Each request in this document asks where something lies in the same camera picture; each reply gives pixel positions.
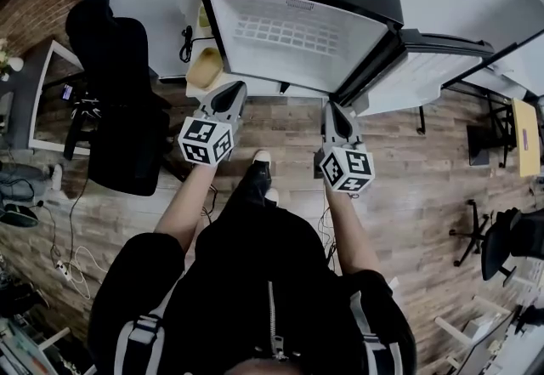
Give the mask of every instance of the flower vase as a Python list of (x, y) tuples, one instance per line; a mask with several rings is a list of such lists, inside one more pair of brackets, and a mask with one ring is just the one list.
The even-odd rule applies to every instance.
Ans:
[(21, 71), (25, 65), (25, 61), (21, 58), (9, 58), (8, 65), (13, 71)]

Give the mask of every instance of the black office chair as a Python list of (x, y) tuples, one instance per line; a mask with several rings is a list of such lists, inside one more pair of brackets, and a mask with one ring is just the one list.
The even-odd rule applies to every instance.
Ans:
[(482, 255), (482, 277), (484, 280), (488, 281), (497, 272), (501, 272), (506, 277), (502, 284), (506, 286), (513, 279), (516, 272), (515, 267), (512, 270), (507, 270), (503, 266), (508, 257), (511, 254), (523, 257), (528, 256), (521, 249), (516, 254), (513, 253), (514, 241), (518, 240), (516, 243), (520, 243), (519, 239), (524, 237), (522, 233), (518, 233), (517, 228), (513, 230), (519, 224), (522, 213), (516, 208), (509, 209), (506, 212), (499, 212), (496, 215), (495, 223), (483, 235), (482, 233), (489, 220), (489, 216), (484, 215), (484, 222), (480, 225), (476, 202), (469, 200), (467, 203), (473, 207), (473, 232), (459, 233), (456, 230), (450, 230), (450, 236), (470, 238), (468, 247), (462, 255), (461, 260), (456, 260), (453, 265), (456, 267), (461, 266), (467, 256), (474, 250), (474, 253), (481, 253)]
[[(178, 179), (164, 154), (171, 106), (151, 90), (145, 28), (131, 18), (113, 16), (110, 0), (83, 0), (68, 14), (66, 33), (88, 79), (65, 143), (71, 159), (77, 141), (91, 144), (88, 177), (113, 190), (151, 196), (161, 165)], [(90, 112), (96, 129), (81, 132)]]
[(516, 334), (523, 330), (526, 325), (534, 325), (535, 327), (544, 325), (544, 309), (537, 309), (534, 305), (527, 307), (523, 314), (518, 317)]
[(544, 209), (520, 214), (513, 228), (510, 253), (544, 260)]

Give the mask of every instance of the power plug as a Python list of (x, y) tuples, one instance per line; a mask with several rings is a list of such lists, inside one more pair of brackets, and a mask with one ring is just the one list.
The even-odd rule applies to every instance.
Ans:
[(70, 271), (66, 268), (65, 264), (62, 263), (60, 260), (57, 262), (57, 269), (60, 271), (62, 276), (66, 279), (66, 281), (68, 282), (72, 281), (72, 276)]

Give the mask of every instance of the mini fridge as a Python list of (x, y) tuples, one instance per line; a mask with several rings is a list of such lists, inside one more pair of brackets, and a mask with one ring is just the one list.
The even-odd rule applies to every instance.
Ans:
[(493, 54), (402, 30), (400, 0), (202, 0), (227, 72), (323, 93), (370, 114), (422, 105)]

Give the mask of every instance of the open fridge door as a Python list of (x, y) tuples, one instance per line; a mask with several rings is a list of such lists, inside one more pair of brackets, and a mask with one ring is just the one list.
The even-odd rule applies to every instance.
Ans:
[(356, 116), (426, 105), (440, 96), (441, 86), (493, 55), (486, 42), (399, 31), (363, 71), (356, 87), (341, 90), (342, 105)]

